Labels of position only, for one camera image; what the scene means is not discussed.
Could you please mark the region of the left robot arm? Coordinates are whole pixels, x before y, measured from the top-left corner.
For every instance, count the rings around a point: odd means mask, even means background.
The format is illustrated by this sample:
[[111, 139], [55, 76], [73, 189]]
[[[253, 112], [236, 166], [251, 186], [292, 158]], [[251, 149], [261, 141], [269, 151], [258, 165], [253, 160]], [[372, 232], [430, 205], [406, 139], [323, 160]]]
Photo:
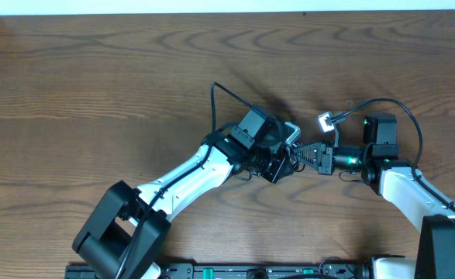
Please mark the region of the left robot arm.
[[111, 186], [76, 235], [72, 248], [101, 278], [157, 278], [155, 262], [172, 220], [195, 199], [242, 171], [269, 182], [293, 173], [288, 150], [301, 133], [251, 137], [238, 127], [208, 134], [186, 162], [155, 181]]

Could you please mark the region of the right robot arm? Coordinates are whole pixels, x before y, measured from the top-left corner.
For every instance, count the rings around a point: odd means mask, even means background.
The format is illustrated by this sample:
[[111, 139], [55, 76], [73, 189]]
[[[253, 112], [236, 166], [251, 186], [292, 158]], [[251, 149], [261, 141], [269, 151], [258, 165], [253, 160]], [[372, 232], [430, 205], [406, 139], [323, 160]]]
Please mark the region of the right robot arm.
[[375, 256], [360, 278], [455, 278], [455, 201], [430, 184], [413, 164], [397, 158], [397, 147], [368, 143], [345, 148], [327, 142], [296, 146], [299, 163], [319, 174], [358, 172], [361, 182], [392, 203], [419, 231], [415, 260]]

